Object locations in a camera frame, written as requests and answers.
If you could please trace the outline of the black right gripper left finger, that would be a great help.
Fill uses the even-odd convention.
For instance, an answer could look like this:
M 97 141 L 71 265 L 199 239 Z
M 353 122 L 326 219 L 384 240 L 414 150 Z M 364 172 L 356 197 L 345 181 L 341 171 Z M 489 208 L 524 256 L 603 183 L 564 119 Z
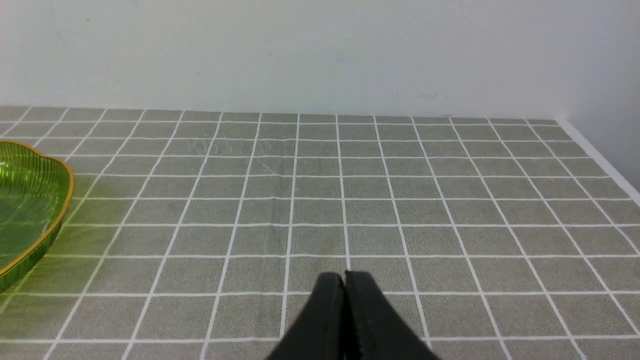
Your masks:
M 334 272 L 318 275 L 301 312 L 268 360 L 343 360 L 345 285 Z

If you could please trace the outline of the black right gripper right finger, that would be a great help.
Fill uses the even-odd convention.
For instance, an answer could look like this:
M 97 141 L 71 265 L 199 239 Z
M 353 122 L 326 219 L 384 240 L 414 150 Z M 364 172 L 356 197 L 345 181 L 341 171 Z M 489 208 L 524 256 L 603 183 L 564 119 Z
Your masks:
M 359 360 L 438 360 L 403 321 L 370 273 L 346 271 L 345 280 Z

